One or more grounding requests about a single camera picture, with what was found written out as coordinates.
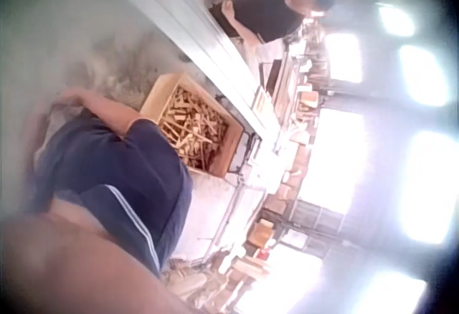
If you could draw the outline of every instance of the black shirt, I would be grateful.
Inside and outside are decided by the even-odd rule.
[[[232,0],[235,18],[258,36],[261,42],[271,42],[294,32],[304,19],[285,0]],[[211,14],[230,37],[238,34],[221,14],[222,5],[212,7]]]

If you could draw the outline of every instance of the person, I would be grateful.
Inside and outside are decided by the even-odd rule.
[[[31,206],[1,223],[2,302],[25,313],[194,313],[159,280],[191,203],[186,166],[158,126],[91,90],[49,140],[46,105],[25,130]]]
[[[333,0],[226,0],[209,12],[228,37],[254,47],[294,32],[310,11],[332,6]]]

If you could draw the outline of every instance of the wooden crate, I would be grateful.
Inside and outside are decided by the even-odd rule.
[[[156,124],[159,124],[178,87],[182,87],[184,90],[196,95],[203,103],[220,114],[228,124],[222,144],[208,169],[211,175],[224,178],[228,172],[244,128],[201,85],[191,79],[188,74],[166,74],[160,76],[146,98],[141,108],[141,114],[152,119]],[[203,173],[203,170],[200,169],[192,167],[189,167],[189,169]]]

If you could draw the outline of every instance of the bright window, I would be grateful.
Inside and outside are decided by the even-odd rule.
[[[402,191],[401,223],[414,240],[441,244],[459,196],[459,146],[423,131],[413,138]]]
[[[287,314],[318,281],[322,260],[279,244],[270,253],[273,271],[238,302],[242,314]]]
[[[361,115],[321,110],[316,142],[300,198],[345,214],[352,201],[366,158]]]
[[[415,33],[415,26],[403,11],[392,6],[380,6],[379,14],[386,31],[401,37],[411,37]]]
[[[331,78],[360,83],[362,81],[359,40],[353,34],[333,33],[325,37],[330,59]]]
[[[425,282],[398,272],[375,275],[354,314],[412,314],[425,290]]]
[[[423,105],[443,106],[448,101],[448,86],[435,56],[419,47],[404,45],[400,59],[408,93]]]

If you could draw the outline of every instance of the pile of wood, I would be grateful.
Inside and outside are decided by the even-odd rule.
[[[218,154],[228,124],[196,95],[178,87],[159,126],[188,166],[208,171]]]

